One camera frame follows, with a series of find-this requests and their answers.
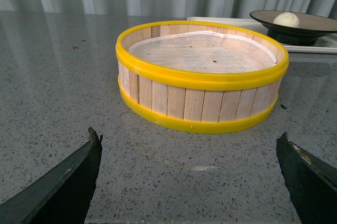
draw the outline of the granite countertop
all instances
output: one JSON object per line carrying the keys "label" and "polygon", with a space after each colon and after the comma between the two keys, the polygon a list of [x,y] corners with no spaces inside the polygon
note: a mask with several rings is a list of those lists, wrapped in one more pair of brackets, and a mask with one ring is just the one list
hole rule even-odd
{"label": "granite countertop", "polygon": [[337,167],[336,55],[291,54],[261,124],[189,134],[139,117],[118,90],[118,35],[167,18],[0,12],[0,20],[0,203],[82,146],[90,125],[104,139],[87,222],[300,223],[276,139],[286,131]]}

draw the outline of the dark bowl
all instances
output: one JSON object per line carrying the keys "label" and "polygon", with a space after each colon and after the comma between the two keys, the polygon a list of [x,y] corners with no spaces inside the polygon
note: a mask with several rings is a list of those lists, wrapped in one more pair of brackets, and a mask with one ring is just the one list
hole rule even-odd
{"label": "dark bowl", "polygon": [[300,20],[300,27],[273,24],[285,11],[255,11],[249,15],[268,29],[267,35],[280,43],[296,46],[314,45],[319,37],[337,33],[337,20],[293,12]]}

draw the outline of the white bun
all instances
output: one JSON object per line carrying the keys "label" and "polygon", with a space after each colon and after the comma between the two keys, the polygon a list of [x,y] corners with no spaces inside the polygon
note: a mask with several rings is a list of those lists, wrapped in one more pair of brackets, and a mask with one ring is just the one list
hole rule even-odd
{"label": "white bun", "polygon": [[285,12],[277,16],[274,21],[276,25],[284,25],[289,27],[298,27],[300,24],[299,18],[292,12]]}

